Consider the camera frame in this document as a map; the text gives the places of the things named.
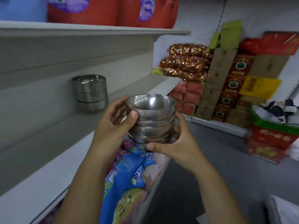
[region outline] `gold foil wrapped package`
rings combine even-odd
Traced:
[[[170,55],[181,55],[181,56],[196,56],[205,59],[211,59],[212,54],[209,52],[209,49],[203,45],[195,44],[173,44],[169,47]]]
[[[203,82],[207,79],[207,72],[206,71],[199,71],[196,73],[190,73],[188,71],[184,71],[179,68],[173,68],[173,67],[166,67],[163,68],[164,75],[175,77],[175,78],[181,78],[186,81],[194,81],[194,82]]]
[[[207,69],[209,64],[209,60],[195,57],[195,56],[179,56],[179,55],[172,55],[169,57],[165,57],[160,61],[159,67],[166,68],[180,68],[182,70],[196,73]]]

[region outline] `forearm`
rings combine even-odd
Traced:
[[[98,224],[103,201],[106,167],[84,158],[53,224]]]
[[[247,224],[224,180],[203,155],[194,175],[210,224]]]

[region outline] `floor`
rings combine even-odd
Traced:
[[[265,202],[274,194],[299,205],[299,162],[279,165],[241,152],[242,138],[196,123],[188,123],[201,150],[216,167],[251,224],[267,224]],[[156,190],[143,224],[197,223],[204,213],[192,174],[172,160]]]

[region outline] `hand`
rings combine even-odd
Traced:
[[[188,129],[185,117],[176,112],[176,118],[180,127],[178,125],[174,126],[173,136],[177,141],[173,144],[149,143],[147,149],[165,154],[173,158],[183,168],[194,172],[198,162],[203,157],[203,153]]]
[[[88,151],[91,157],[96,157],[97,162],[105,166],[108,166],[114,160],[125,134],[138,119],[137,112],[132,111],[121,123],[126,116],[125,100],[127,98],[127,96],[123,97],[108,107],[98,123]]]

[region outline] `blue plastic container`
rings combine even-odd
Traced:
[[[0,20],[46,22],[48,0],[0,0]]]

